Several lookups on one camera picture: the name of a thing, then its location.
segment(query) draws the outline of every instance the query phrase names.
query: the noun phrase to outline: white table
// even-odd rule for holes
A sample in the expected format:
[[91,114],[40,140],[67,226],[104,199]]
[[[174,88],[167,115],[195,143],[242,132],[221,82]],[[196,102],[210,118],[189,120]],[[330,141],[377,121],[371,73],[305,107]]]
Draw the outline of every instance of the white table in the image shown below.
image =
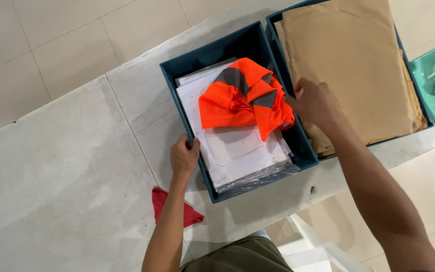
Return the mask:
[[[245,1],[0,129],[0,271],[139,271],[151,189],[169,188],[184,133],[159,64],[299,2]],[[430,128],[371,149],[390,169],[434,146]],[[330,159],[212,204],[196,171],[186,201],[205,220],[185,229],[183,262],[346,188]]]

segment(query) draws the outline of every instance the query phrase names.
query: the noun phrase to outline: brown paper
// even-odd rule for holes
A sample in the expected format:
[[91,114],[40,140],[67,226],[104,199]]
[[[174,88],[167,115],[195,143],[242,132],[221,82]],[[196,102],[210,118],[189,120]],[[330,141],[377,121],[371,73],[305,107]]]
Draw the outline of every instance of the brown paper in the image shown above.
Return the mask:
[[[416,119],[386,0],[330,0],[284,12],[283,25],[293,83],[300,77],[326,81],[364,142],[413,132]],[[317,153],[333,148],[318,127],[304,127]]]

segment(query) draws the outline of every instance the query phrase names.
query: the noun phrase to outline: high-visibility vest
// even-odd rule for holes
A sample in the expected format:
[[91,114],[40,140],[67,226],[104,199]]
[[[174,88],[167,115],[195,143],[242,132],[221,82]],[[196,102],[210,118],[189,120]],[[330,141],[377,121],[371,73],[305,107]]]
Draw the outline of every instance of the high-visibility vest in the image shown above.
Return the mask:
[[239,59],[224,69],[199,98],[202,128],[257,124],[262,141],[280,127],[293,126],[293,111],[273,72]]

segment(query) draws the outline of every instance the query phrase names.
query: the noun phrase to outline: blue plastic bin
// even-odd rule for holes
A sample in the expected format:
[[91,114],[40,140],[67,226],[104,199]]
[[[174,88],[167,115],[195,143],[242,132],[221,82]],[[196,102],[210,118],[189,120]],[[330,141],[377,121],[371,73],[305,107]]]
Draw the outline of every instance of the blue plastic bin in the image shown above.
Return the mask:
[[[167,81],[167,85],[169,86],[175,105],[177,106],[190,139],[194,138],[194,133],[190,128],[189,121],[187,120],[186,114],[177,95],[177,85],[175,80],[179,77],[183,77],[209,65],[213,65],[232,57],[250,58],[259,65],[273,71],[280,82],[283,82],[279,71],[276,70],[275,58],[271,53],[270,45],[261,22],[251,24],[206,46],[202,46],[196,50],[160,64],[160,68],[162,69],[165,80]],[[295,125],[290,129],[283,131],[283,138],[286,140],[293,152],[293,164],[299,166],[300,171],[318,164],[317,156],[311,148],[310,142],[299,121],[295,122]],[[213,203],[235,196],[226,193],[218,194],[215,191],[202,157],[199,158],[199,167],[204,178],[203,182],[207,187],[209,196]],[[270,178],[262,178],[260,182],[269,179]]]
[[[278,11],[276,13],[273,13],[269,16],[266,17],[266,22],[267,22],[267,26],[266,26],[266,34],[267,34],[267,38],[269,40],[270,43],[270,47],[271,47],[271,52],[273,53],[273,55],[275,56],[275,60],[276,60],[276,69],[278,71],[278,73],[281,75],[282,78],[282,85],[283,85],[283,90],[285,90],[285,92],[287,92],[289,95],[291,96],[295,96],[295,94],[293,93],[293,83],[292,83],[292,78],[290,77],[289,73],[288,73],[288,69],[286,66],[286,61],[285,61],[285,54],[283,53],[283,50],[281,49],[281,44],[279,42],[278,39],[278,35],[276,34],[276,28],[275,28],[275,22],[279,22],[281,20],[283,20],[283,16],[282,13],[291,9],[296,9],[296,8],[300,8],[300,7],[304,7],[304,6],[309,6],[309,5],[314,5],[314,4],[318,4],[318,3],[322,3],[328,0],[306,0],[304,2],[301,2],[299,4],[296,4],[294,6],[291,6],[289,8],[283,9],[281,11]],[[400,41],[400,37],[399,37],[399,33],[397,33],[397,29],[395,30],[395,34],[397,37],[397,43],[399,44],[399,47],[402,49],[403,52],[404,51],[404,47],[402,46],[402,43]],[[419,98],[419,103],[420,103],[420,108],[422,109],[422,114],[424,115],[424,117],[427,120],[427,125],[428,128],[434,126],[434,124],[432,123],[432,121],[429,119],[429,115],[427,113],[426,108],[424,107],[424,98],[422,97],[422,94],[419,91],[418,85],[416,83],[416,80],[411,72],[410,69],[410,65],[409,65],[409,60],[407,59],[406,54],[403,54],[403,59],[404,62],[406,63],[407,66],[407,70],[409,72],[410,78],[412,79],[412,82],[414,83],[414,89],[416,91],[417,97]],[[389,140],[385,140],[382,142],[378,142],[378,143],[374,143],[371,144],[369,146],[374,146],[377,145],[379,143],[383,143],[386,141],[390,141],[392,139]],[[323,160],[327,160],[329,158],[333,158],[332,157],[326,157],[326,158],[320,158],[319,161],[323,161]]]

